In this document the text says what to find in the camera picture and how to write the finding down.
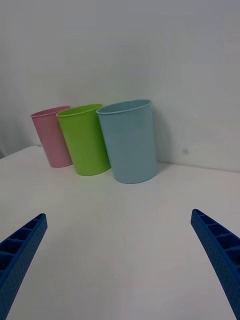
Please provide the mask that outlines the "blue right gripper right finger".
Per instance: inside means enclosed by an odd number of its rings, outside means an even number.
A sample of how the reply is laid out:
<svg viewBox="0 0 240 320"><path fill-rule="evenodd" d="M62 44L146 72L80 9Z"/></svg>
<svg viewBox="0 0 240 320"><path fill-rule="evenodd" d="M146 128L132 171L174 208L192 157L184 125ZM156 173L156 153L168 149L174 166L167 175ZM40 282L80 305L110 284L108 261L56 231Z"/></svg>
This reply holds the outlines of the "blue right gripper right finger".
<svg viewBox="0 0 240 320"><path fill-rule="evenodd" d="M231 309L240 319L240 238L198 209L190 224L218 277Z"/></svg>

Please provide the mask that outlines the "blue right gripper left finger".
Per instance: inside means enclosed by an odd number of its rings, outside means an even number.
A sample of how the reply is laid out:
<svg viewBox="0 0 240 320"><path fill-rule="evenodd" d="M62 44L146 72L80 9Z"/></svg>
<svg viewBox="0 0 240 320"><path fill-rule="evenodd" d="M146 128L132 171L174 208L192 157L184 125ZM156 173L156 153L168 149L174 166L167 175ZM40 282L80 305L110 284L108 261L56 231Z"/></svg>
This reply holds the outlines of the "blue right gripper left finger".
<svg viewBox="0 0 240 320"><path fill-rule="evenodd" d="M0 243L0 319L7 318L47 228L41 213Z"/></svg>

